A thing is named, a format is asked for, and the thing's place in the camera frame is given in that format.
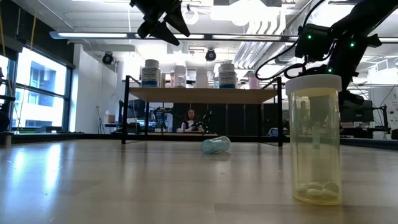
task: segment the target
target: bottle label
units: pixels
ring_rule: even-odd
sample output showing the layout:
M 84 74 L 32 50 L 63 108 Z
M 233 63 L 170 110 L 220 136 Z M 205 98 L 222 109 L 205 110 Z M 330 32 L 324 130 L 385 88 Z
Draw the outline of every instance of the bottle label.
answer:
M 158 87 L 160 78 L 160 70 L 155 68 L 142 69 L 142 87 L 153 88 Z
M 236 88 L 236 73 L 220 72 L 220 88 Z

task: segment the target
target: long hair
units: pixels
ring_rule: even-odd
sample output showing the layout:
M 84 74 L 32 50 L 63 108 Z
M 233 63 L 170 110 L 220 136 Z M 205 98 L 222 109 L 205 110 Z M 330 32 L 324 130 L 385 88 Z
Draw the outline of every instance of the long hair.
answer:
M 189 109 L 189 110 L 187 111 L 187 113 L 186 113 L 186 115 L 185 115 L 185 119 L 186 119 L 187 121 L 190 120 L 190 119 L 189 119 L 189 116 L 188 116 L 189 111 L 193 111 L 193 114 L 194 114 L 193 120 L 196 121 L 196 120 L 197 120 L 197 113 L 195 112 L 194 109 Z

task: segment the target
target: woman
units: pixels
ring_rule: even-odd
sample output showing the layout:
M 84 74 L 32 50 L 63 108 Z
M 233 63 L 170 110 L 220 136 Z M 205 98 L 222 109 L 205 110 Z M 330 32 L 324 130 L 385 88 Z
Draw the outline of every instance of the woman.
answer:
M 184 132 L 191 132 L 191 131 L 200 131 L 202 132 L 203 129 L 201 126 L 197 127 L 196 124 L 196 113 L 193 109 L 187 111 L 185 115 L 185 121 L 181 124 L 181 130 Z

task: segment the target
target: security camera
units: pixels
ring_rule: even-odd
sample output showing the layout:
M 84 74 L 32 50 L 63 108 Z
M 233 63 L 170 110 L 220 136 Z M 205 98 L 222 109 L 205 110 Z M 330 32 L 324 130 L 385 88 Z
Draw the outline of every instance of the security camera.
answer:
M 206 53 L 206 61 L 208 62 L 212 62 L 214 60 L 216 60 L 216 52 L 214 51 L 214 49 L 208 49 L 207 53 Z
M 116 59 L 112 56 L 112 52 L 106 52 L 104 57 L 102 58 L 102 62 L 105 65 L 113 65 L 116 62 Z

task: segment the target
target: wooden shelf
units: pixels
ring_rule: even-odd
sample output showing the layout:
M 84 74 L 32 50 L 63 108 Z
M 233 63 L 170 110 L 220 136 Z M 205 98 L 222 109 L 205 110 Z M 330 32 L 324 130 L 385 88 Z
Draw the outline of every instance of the wooden shelf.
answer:
M 261 104 L 277 95 L 277 90 L 204 88 L 130 88 L 130 94 L 156 103 Z

